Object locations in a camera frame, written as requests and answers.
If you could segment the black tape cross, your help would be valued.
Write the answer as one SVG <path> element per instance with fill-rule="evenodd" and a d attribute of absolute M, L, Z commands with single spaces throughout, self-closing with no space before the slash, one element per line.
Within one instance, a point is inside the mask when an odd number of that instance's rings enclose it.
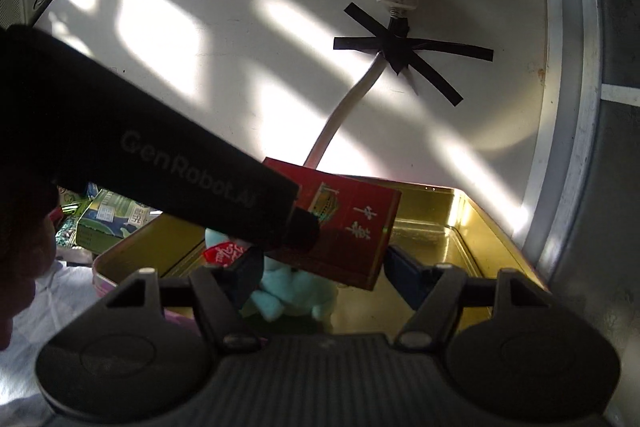
<path fill-rule="evenodd" d="M 391 16 L 387 25 L 384 26 L 355 3 L 349 3 L 344 12 L 364 28 L 370 37 L 335 37 L 333 40 L 334 50 L 373 54 L 381 52 L 397 75 L 407 67 L 413 68 L 431 83 L 452 106 L 458 106 L 463 101 L 463 96 L 440 72 L 437 72 L 431 64 L 423 60 L 418 52 L 445 53 L 484 62 L 494 60 L 495 52 L 482 46 L 427 38 L 411 38 L 409 37 L 410 27 L 407 17 Z"/>

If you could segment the teal plush toy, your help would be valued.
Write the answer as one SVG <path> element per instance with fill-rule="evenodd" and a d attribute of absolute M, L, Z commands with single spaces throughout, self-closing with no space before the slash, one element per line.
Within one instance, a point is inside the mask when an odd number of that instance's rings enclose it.
<path fill-rule="evenodd" d="M 246 247 L 250 245 L 226 234 L 206 229 L 205 248 L 232 241 Z M 267 322 L 280 317 L 311 317 L 328 324 L 337 299 L 336 285 L 323 277 L 297 270 L 280 261 L 265 257 L 264 274 L 256 291 L 252 292 L 241 313 L 244 317 L 258 314 Z"/>

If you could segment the white plastic bag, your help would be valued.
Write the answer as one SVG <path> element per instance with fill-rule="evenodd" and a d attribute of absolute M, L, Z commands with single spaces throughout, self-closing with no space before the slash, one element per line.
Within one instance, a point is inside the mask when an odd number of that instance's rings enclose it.
<path fill-rule="evenodd" d="M 8 349 L 1 352 L 1 424 L 44 426 L 52 413 L 35 377 L 40 349 L 79 314 L 96 303 L 98 295 L 88 267 L 56 260 L 36 280 L 35 298 L 15 317 Z"/>

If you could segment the red cigarette box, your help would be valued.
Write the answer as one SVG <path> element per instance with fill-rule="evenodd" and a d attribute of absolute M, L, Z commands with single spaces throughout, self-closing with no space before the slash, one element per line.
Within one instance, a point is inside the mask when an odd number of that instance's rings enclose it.
<path fill-rule="evenodd" d="M 401 191 L 273 158 L 264 164 L 300 187 L 296 205 L 318 218 L 320 232 L 306 253 L 281 249 L 271 258 L 336 283 L 370 291 L 390 243 Z"/>

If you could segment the green tissue packet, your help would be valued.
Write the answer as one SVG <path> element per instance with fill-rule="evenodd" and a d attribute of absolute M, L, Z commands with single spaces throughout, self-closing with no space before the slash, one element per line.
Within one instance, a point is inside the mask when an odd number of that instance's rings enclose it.
<path fill-rule="evenodd" d="M 62 221 L 56 226 L 58 247 L 84 248 L 94 255 L 115 246 L 153 219 L 160 210 L 111 191 L 91 187 L 87 196 L 60 191 Z"/>

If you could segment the white window frame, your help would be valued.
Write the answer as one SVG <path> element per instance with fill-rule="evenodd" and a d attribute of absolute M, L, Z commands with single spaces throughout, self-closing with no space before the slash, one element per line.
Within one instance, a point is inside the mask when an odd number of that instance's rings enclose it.
<path fill-rule="evenodd" d="M 512 237 L 539 275 L 550 280 L 585 193 L 600 106 L 637 106 L 639 91 L 603 77 L 604 0 L 544 1 L 544 94 L 522 202 L 528 216 Z"/>

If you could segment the gold metal tin box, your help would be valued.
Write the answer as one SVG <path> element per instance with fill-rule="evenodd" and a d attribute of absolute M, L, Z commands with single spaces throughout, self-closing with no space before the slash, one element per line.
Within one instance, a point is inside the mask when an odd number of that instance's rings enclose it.
<path fill-rule="evenodd" d="M 457 188 L 390 182 L 375 184 L 401 191 L 390 243 L 424 265 L 450 263 L 471 277 L 493 279 L 501 269 L 521 271 L 544 282 L 510 237 Z M 152 268 L 159 277 L 187 277 L 204 263 L 205 229 L 161 215 L 114 245 L 93 262 L 93 286 L 102 297 L 131 273 Z M 373 291 L 341 285 L 330 331 L 383 333 L 394 337 L 412 310 L 380 275 Z"/>

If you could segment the red white small packet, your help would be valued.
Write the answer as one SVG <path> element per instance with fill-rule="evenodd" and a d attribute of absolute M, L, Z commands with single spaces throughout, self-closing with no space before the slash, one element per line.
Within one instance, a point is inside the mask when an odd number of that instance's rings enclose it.
<path fill-rule="evenodd" d="M 209 246 L 202 252 L 203 258 L 208 265 L 228 268 L 240 259 L 246 251 L 246 247 L 232 241 L 222 242 L 214 246 Z"/>

